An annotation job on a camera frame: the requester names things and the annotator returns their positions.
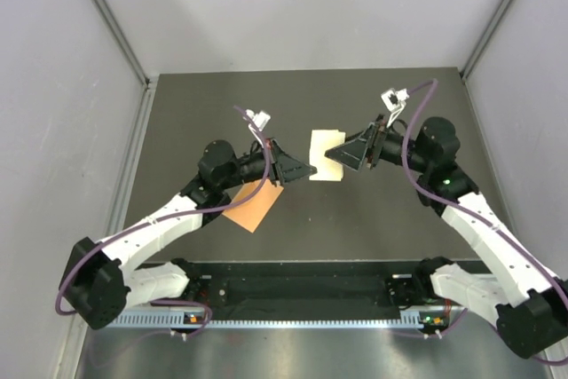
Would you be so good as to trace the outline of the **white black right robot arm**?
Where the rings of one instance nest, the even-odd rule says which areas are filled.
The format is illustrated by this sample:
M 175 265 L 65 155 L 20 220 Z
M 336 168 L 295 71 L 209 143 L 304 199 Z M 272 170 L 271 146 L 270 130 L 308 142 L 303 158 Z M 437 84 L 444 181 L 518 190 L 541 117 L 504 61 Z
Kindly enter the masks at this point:
M 379 116 L 329 148 L 326 158 L 352 170 L 372 169 L 380 161 L 403 167 L 421 204 L 453 228 L 494 277 L 485 281 L 447 258 L 427 258 L 413 274 L 416 297 L 425 304 L 448 299 L 475 313 L 522 359 L 564 340 L 567 282 L 525 251 L 458 165 L 461 143 L 454 125 L 434 116 L 411 139 L 386 123 Z

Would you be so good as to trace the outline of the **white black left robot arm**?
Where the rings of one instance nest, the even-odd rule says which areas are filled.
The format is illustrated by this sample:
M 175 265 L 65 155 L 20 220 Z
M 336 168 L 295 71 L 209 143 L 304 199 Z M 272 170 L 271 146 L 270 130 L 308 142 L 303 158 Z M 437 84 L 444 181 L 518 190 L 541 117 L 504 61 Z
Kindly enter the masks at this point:
M 114 236 L 100 241 L 85 237 L 73 246 L 59 299 L 94 330 L 108 326 L 128 308 L 155 300 L 193 304 L 201 284 L 191 277 L 187 262 L 172 260 L 151 268 L 144 262 L 233 207 L 229 189 L 249 183 L 285 185 L 316 171 L 285 153 L 273 138 L 254 141 L 242 157 L 229 142 L 215 140 L 205 147 L 196 176 L 160 209 Z

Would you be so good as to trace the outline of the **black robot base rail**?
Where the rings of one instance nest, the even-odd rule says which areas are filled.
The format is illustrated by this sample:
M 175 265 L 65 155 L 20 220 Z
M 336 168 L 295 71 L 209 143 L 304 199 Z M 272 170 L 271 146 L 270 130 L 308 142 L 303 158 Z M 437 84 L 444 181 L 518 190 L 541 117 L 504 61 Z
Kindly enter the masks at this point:
M 394 319 L 443 302 L 415 279 L 416 261 L 174 263 L 190 280 L 180 299 L 215 320 Z

